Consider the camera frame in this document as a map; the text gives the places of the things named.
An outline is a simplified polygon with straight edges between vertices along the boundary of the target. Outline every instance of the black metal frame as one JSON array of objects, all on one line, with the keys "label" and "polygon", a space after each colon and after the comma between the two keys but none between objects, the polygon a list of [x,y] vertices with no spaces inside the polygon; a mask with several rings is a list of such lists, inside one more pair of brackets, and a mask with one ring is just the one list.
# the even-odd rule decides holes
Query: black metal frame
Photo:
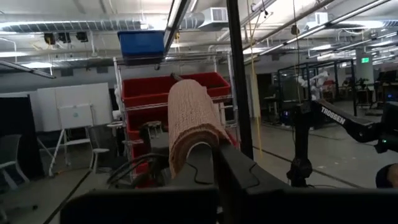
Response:
[{"label": "black metal frame", "polygon": [[[334,66],[335,70],[335,88],[336,88],[336,96],[339,94],[339,87],[338,87],[338,75],[337,75],[337,70],[338,70],[338,64],[341,63],[350,63],[351,64],[351,76],[352,79],[355,80],[355,68],[354,68],[354,60],[352,59],[343,59],[343,60],[325,60],[321,62],[305,62],[301,63],[299,65],[292,65],[289,67],[281,68],[277,72],[277,81],[278,81],[278,89],[279,89],[279,108],[282,108],[283,102],[284,102],[284,97],[283,97],[283,92],[282,92],[282,84],[281,84],[281,78],[280,75],[283,72],[292,72],[292,71],[300,71],[302,75],[304,75],[304,72],[307,75],[307,85],[310,86],[310,70],[314,69],[314,74],[319,73],[319,68],[324,68],[328,66]],[[354,106],[354,116],[357,115],[356,111],[356,91],[355,91],[355,86],[352,86],[353,89],[353,106]],[[308,88],[308,101],[311,101],[311,89]]]},{"label": "black metal frame", "polygon": [[238,0],[226,2],[229,21],[229,36],[233,58],[235,77],[236,104],[238,105],[239,132],[241,137],[240,148],[243,154],[253,159],[253,145],[251,137],[251,121],[248,105],[248,88],[243,63],[243,47],[241,37],[241,23],[239,19]]}]

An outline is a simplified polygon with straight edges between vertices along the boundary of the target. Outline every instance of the black pole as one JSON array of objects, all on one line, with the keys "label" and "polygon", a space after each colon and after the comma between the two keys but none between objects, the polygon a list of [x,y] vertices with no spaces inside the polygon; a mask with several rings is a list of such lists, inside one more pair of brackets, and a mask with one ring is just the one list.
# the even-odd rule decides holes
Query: black pole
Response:
[{"label": "black pole", "polygon": [[241,136],[241,152],[253,159],[253,144],[251,139],[251,121],[248,105],[248,89],[243,64],[243,48],[241,37],[241,22],[239,18],[238,0],[226,2],[229,21],[229,37],[235,77],[236,104],[238,105],[239,131]]},{"label": "black pole", "polygon": [[283,92],[282,92],[282,80],[280,79],[280,71],[278,70],[278,73],[277,73],[277,75],[278,75],[278,91],[279,91],[279,99],[278,99],[278,102],[279,102],[279,105],[278,105],[278,107],[279,107],[279,121],[281,121],[281,119],[282,119],[282,107],[283,107],[283,102],[284,102],[284,95],[283,95]]},{"label": "black pole", "polygon": [[351,78],[352,80],[352,91],[353,91],[353,106],[354,106],[354,116],[356,116],[356,89],[355,89],[355,68],[354,68],[354,60],[351,59]]},{"label": "black pole", "polygon": [[335,61],[335,88],[336,88],[336,96],[335,98],[339,98],[339,90],[338,90],[338,69],[337,69],[337,61]]},{"label": "black pole", "polygon": [[308,63],[305,64],[305,69],[307,71],[308,101],[311,101],[312,94],[311,94],[311,85],[310,85],[310,68],[308,66]]}]

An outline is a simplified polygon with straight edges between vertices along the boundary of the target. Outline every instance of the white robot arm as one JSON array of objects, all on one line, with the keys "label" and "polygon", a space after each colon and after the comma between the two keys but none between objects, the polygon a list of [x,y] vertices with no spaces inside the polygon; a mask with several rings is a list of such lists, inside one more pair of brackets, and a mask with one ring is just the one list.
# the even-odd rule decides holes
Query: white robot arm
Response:
[{"label": "white robot arm", "polygon": [[[320,92],[324,82],[328,79],[329,74],[326,71],[321,72],[319,75],[315,75],[310,79],[312,100],[319,99]],[[308,87],[308,83],[301,76],[298,76],[297,82],[304,88]]]}]

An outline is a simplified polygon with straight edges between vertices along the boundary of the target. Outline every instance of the air duct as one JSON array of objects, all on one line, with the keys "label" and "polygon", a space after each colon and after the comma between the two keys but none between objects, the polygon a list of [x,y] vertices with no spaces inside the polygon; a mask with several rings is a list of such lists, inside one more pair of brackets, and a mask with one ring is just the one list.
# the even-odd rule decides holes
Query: air duct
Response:
[{"label": "air duct", "polygon": [[[74,15],[55,14],[0,14],[0,33],[81,32],[141,30],[141,24],[150,29],[165,29],[167,14],[112,14]],[[220,30],[228,27],[226,8],[208,8],[203,12],[188,14],[180,29]]]}]

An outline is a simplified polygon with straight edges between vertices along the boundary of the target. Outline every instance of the person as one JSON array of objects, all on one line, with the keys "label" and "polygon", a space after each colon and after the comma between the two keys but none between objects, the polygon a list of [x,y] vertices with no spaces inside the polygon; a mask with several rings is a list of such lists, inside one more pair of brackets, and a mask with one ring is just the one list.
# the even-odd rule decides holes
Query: person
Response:
[{"label": "person", "polygon": [[389,164],[377,172],[376,187],[379,189],[398,188],[398,164]]}]

